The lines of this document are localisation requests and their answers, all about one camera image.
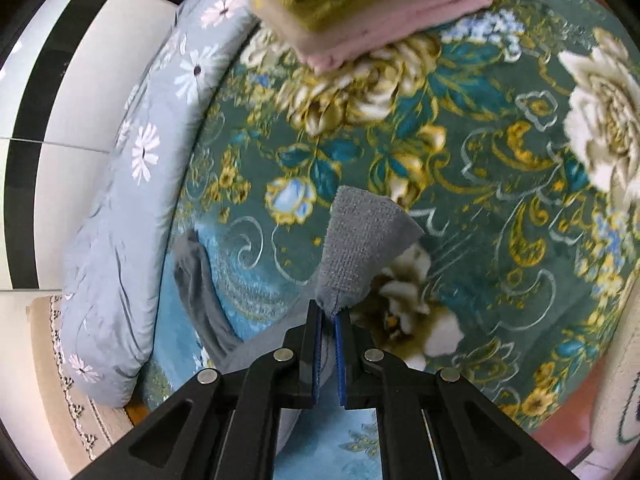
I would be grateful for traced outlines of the grey knit garment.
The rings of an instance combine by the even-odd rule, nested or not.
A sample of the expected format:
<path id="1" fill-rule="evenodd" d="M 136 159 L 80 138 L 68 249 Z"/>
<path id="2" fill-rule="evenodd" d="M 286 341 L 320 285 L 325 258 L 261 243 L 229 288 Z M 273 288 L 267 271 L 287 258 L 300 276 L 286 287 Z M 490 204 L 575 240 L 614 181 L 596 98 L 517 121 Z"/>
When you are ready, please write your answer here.
<path id="1" fill-rule="evenodd" d="M 198 232 L 180 235 L 174 248 L 174 279 L 186 314 L 213 366 L 222 374 L 244 370 L 264 354 L 282 347 L 285 334 L 307 321 L 310 304 L 318 304 L 332 321 L 359 304 L 378 271 L 419 240 L 420 226 L 395 202 L 361 188 L 343 185 L 331 206 L 320 263 L 301 285 L 279 292 L 271 282 L 243 286 L 234 305 L 250 312 L 273 307 L 266 327 L 242 340 L 231 326 Z"/>

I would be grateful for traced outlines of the light blue daisy quilt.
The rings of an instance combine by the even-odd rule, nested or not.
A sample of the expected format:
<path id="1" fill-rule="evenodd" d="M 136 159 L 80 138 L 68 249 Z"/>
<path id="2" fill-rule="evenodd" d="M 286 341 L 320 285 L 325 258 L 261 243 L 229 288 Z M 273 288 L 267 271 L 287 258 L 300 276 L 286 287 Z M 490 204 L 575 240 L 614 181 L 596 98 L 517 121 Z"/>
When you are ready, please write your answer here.
<path id="1" fill-rule="evenodd" d="M 195 137 L 256 25 L 248 0 L 186 0 L 132 95 L 64 254 L 60 345 L 75 386 L 122 408 L 153 349 L 164 257 Z"/>

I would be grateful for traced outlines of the green floral bed blanket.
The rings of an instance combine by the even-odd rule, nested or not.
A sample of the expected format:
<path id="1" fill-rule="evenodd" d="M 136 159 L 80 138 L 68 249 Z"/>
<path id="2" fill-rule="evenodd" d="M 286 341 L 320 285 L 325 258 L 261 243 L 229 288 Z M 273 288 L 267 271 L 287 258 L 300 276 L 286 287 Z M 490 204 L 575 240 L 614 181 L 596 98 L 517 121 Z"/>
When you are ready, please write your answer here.
<path id="1" fill-rule="evenodd" d="M 184 160 L 171 233 L 198 232 L 240 338 L 292 308 L 341 185 L 387 195 L 424 253 L 375 282 L 364 322 L 535 436 L 639 273 L 639 52 L 596 0 L 492 0 L 324 75 L 258 27 Z"/>

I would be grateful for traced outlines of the pink folded cloth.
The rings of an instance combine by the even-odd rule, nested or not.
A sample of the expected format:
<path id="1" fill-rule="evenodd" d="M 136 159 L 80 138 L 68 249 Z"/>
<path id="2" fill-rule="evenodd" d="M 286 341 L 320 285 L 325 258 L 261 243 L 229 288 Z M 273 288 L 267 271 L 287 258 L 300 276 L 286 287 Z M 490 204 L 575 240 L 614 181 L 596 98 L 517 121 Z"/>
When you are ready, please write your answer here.
<path id="1" fill-rule="evenodd" d="M 297 46 L 298 58 L 318 74 L 358 56 L 482 10 L 491 0 L 383 0 Z"/>

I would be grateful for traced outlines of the wooden bed frame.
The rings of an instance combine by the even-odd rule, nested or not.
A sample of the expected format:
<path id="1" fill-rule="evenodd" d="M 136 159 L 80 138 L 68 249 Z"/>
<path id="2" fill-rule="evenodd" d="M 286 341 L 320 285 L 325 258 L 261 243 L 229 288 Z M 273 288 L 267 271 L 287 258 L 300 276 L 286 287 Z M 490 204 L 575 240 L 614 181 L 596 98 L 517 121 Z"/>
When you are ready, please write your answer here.
<path id="1" fill-rule="evenodd" d="M 592 370 L 566 402 L 533 434 L 532 437 L 567 466 L 590 445 L 591 414 L 600 387 L 605 358 Z"/>

